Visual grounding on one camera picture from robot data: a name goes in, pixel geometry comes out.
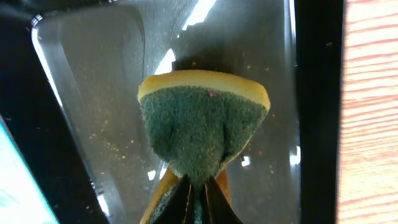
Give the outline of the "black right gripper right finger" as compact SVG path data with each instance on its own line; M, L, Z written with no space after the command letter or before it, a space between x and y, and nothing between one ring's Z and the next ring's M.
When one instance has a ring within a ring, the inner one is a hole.
M243 224L233 212L213 176L210 176L204 183L200 202L202 224Z

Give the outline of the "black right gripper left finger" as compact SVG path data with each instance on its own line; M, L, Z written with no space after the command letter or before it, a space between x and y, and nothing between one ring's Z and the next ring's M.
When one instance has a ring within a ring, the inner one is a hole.
M187 174L154 224L194 224L195 190Z

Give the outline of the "green yellow sponge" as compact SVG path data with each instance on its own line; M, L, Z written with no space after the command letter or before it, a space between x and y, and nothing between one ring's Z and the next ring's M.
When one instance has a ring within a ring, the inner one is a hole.
M154 223L185 174L195 190L194 223L202 223L200 194L210 176L231 206L226 166L267 116L266 89L228 73L179 70L147 77L137 99L149 145L167 164L142 223Z

